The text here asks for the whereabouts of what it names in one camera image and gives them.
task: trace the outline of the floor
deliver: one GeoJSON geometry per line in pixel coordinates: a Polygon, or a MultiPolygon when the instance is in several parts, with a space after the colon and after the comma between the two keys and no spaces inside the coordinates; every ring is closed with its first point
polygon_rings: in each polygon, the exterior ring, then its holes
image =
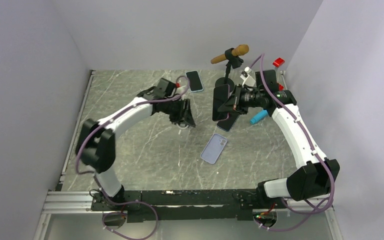
{"type": "MultiPolygon", "coordinates": [[[[81,115],[98,120],[128,104],[137,93],[155,86],[160,78],[174,81],[187,70],[96,71],[81,115]]],[[[261,108],[250,108],[230,132],[212,121],[213,88],[223,70],[201,70],[204,91],[186,94],[191,99],[195,128],[181,130],[168,115],[157,113],[137,123],[116,142],[116,174],[127,190],[193,190],[255,188],[264,180],[288,177],[296,170],[294,157],[276,123],[266,117],[251,125],[261,108]],[[228,143],[215,164],[200,158],[210,137],[218,133],[228,143]]],[[[239,72],[232,80],[239,84],[239,72]]],[[[66,169],[63,191],[96,187],[90,175],[78,176],[74,152],[66,169]]]]}

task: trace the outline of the blue cylinder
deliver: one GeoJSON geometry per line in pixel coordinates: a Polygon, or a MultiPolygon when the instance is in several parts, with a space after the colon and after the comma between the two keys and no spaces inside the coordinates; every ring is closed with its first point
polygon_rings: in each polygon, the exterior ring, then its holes
{"type": "Polygon", "coordinates": [[[258,123],[261,119],[265,118],[267,115],[269,115],[269,113],[263,109],[262,111],[257,113],[257,115],[255,115],[249,122],[251,123],[251,125],[254,125],[258,123]]]}

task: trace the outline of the wooden handle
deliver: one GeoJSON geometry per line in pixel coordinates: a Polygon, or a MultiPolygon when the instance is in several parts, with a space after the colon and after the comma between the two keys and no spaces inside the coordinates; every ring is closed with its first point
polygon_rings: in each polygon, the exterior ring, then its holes
{"type": "MultiPolygon", "coordinates": [[[[235,57],[243,56],[243,55],[247,54],[249,50],[250,50],[250,47],[248,47],[248,45],[241,44],[232,50],[232,55],[235,57]]],[[[220,63],[226,59],[227,58],[226,58],[225,54],[223,53],[223,54],[216,56],[215,58],[211,59],[211,63],[212,64],[218,64],[218,63],[220,63]]]]}

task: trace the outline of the white wall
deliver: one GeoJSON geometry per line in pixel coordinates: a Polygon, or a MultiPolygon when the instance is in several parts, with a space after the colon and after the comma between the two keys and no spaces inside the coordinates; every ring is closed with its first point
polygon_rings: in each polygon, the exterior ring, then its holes
{"type": "Polygon", "coordinates": [[[384,1],[324,0],[286,72],[315,140],[340,163],[344,239],[384,239],[384,1]]]}
{"type": "Polygon", "coordinates": [[[223,69],[239,44],[288,64],[323,0],[53,1],[92,69],[149,70],[223,69]]]}
{"type": "Polygon", "coordinates": [[[50,0],[0,0],[0,240],[33,238],[88,78],[50,0]]]}

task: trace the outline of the smartphone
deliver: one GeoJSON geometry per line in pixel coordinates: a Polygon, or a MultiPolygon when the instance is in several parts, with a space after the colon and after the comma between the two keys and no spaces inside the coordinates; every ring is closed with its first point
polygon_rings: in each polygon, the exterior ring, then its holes
{"type": "Polygon", "coordinates": [[[201,153],[201,159],[209,164],[215,164],[228,143],[224,136],[214,133],[201,153]]]}
{"type": "Polygon", "coordinates": [[[228,84],[216,86],[212,96],[212,120],[214,122],[227,120],[229,113],[219,112],[218,109],[229,99],[230,87],[228,84]]]}
{"type": "Polygon", "coordinates": [[[220,129],[226,132],[229,132],[233,127],[233,125],[235,124],[236,120],[239,118],[239,115],[240,114],[237,112],[231,113],[227,120],[217,122],[217,127],[219,127],[220,129]]]}
{"type": "Polygon", "coordinates": [[[186,77],[189,79],[189,87],[192,93],[202,92],[204,90],[203,82],[197,71],[188,71],[186,77]]]}

